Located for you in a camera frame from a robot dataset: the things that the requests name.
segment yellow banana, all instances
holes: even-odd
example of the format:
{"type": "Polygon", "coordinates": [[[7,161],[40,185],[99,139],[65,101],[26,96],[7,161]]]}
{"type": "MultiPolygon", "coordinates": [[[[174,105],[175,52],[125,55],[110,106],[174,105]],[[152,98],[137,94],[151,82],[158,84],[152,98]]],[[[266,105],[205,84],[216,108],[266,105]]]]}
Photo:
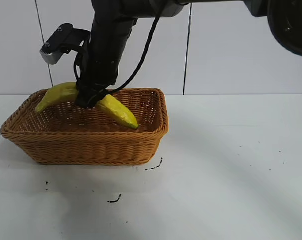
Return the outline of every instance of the yellow banana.
{"type": "MultiPolygon", "coordinates": [[[[41,113],[51,105],[72,103],[77,99],[77,96],[78,90],[75,82],[66,82],[56,85],[46,92],[42,101],[36,106],[35,111],[41,113]]],[[[120,125],[132,129],[139,127],[134,114],[112,95],[105,96],[95,107],[120,125]]]]}

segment black cable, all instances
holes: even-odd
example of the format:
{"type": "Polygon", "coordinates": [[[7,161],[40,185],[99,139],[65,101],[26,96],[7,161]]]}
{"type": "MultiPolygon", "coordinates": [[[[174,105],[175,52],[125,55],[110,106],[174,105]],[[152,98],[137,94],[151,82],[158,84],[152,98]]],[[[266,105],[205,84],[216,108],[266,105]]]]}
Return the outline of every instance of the black cable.
{"type": "Polygon", "coordinates": [[[150,30],[150,33],[149,33],[149,36],[147,38],[147,41],[146,41],[146,44],[145,44],[145,47],[144,47],[144,51],[143,51],[143,54],[142,54],[142,57],[141,57],[141,60],[140,62],[138,63],[136,69],[134,70],[134,72],[132,73],[131,77],[122,85],[120,86],[119,88],[117,89],[114,89],[114,90],[111,90],[109,91],[107,94],[110,95],[110,94],[114,94],[122,89],[124,89],[126,86],[128,86],[132,80],[136,77],[136,75],[138,74],[138,72],[140,71],[143,63],[145,62],[146,60],[146,57],[147,57],[147,54],[148,54],[148,51],[149,51],[149,48],[150,48],[150,44],[151,44],[151,41],[152,41],[152,38],[153,38],[153,35],[156,31],[156,28],[157,28],[157,25],[158,25],[158,22],[162,16],[162,13],[163,11],[165,10],[167,4],[168,4],[168,1],[169,0],[166,0],[164,1],[163,5],[161,6],[161,8],[159,9],[159,12],[157,13],[154,21],[153,21],[153,24],[152,24],[152,27],[151,27],[151,30],[150,30]]]}
{"type": "Polygon", "coordinates": [[[80,81],[80,77],[78,75],[78,69],[77,69],[77,59],[74,60],[74,64],[73,64],[73,70],[74,70],[74,75],[77,81],[80,81]]]}

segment white tabletop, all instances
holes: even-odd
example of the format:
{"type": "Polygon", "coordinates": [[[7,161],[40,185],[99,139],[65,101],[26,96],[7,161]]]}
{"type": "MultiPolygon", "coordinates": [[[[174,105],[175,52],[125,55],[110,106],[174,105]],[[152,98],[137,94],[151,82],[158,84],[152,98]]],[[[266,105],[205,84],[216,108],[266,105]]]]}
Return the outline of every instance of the white tabletop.
{"type": "MultiPolygon", "coordinates": [[[[0,127],[26,98],[0,96],[0,127]]],[[[302,240],[302,95],[166,100],[142,166],[38,165],[0,136],[0,240],[302,240]]]]}

